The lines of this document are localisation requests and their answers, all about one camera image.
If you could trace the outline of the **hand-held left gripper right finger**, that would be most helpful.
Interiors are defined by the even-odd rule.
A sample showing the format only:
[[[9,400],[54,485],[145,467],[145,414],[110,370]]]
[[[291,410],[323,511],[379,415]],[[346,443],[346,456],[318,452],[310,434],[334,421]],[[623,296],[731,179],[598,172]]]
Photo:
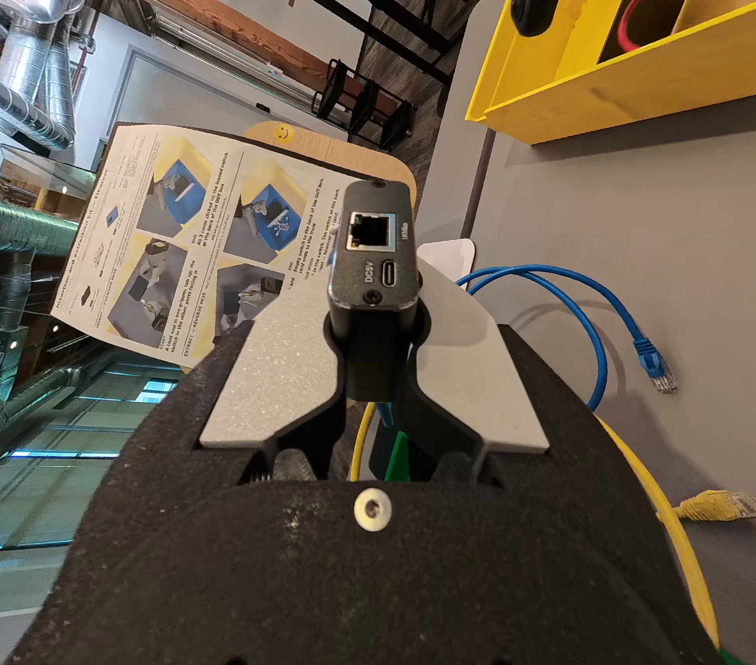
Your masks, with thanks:
[[[547,450],[495,320],[435,267],[418,267],[429,323],[411,354],[406,433],[422,450]]]

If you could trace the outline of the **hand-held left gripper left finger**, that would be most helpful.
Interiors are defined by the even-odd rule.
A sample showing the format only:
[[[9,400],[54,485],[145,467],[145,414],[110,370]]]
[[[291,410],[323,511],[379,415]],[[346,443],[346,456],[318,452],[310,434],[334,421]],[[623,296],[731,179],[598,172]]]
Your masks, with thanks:
[[[287,290],[264,308],[200,435],[204,448],[271,450],[343,392],[326,290]]]

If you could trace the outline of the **black ethernet splitter box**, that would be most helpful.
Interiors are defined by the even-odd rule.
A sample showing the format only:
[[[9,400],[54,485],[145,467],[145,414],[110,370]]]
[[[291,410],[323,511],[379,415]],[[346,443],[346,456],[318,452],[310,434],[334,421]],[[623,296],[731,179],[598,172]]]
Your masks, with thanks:
[[[348,397],[396,400],[420,290],[410,188],[383,179],[353,182],[345,189],[327,287]]]

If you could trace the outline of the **green plastic bin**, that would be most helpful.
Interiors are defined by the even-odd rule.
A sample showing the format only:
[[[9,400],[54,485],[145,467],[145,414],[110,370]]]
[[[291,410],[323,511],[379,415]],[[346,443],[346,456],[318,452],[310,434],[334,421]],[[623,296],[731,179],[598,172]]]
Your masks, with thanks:
[[[428,481],[428,469],[432,471],[432,462],[424,451],[399,430],[395,436],[389,462],[386,466],[386,482],[425,482]]]

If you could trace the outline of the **yellow plastic bin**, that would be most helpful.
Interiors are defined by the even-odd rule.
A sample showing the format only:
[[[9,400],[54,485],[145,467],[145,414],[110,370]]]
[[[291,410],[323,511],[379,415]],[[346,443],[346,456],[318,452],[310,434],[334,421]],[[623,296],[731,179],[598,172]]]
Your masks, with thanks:
[[[754,95],[755,3],[688,0],[689,28],[603,63],[621,0],[559,0],[524,37],[505,0],[466,120],[539,144]]]

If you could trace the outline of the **wooden clipboard with instruction sheet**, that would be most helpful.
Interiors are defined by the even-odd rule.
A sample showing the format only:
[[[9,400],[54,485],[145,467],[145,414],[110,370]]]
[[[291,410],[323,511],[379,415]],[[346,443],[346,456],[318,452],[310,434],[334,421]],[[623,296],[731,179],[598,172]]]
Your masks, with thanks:
[[[294,140],[275,142],[280,124]],[[401,181],[400,160],[282,121],[237,137],[120,122],[69,252],[52,316],[184,369],[326,265],[345,189]]]

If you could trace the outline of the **black metal rack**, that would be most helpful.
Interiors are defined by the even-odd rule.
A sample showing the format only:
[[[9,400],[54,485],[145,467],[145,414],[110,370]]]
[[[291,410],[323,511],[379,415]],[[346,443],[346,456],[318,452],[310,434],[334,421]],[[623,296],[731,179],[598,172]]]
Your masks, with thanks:
[[[332,59],[325,87],[314,92],[311,112],[376,150],[392,151],[413,136],[417,108],[343,63]]]

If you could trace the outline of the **spiral metal duct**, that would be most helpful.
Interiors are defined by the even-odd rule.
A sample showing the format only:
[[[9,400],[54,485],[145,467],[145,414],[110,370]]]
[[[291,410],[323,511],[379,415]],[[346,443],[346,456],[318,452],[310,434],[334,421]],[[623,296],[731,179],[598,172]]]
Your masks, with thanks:
[[[1,202],[1,251],[30,251],[41,255],[66,255],[78,224]]]

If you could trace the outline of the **silver insulated duct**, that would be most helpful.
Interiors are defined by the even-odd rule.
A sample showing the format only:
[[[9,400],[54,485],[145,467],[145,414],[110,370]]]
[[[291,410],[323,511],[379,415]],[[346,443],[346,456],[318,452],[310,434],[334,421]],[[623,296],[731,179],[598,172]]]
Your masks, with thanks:
[[[2,131],[49,150],[75,137],[69,44],[85,0],[2,0],[13,18],[2,47]]]

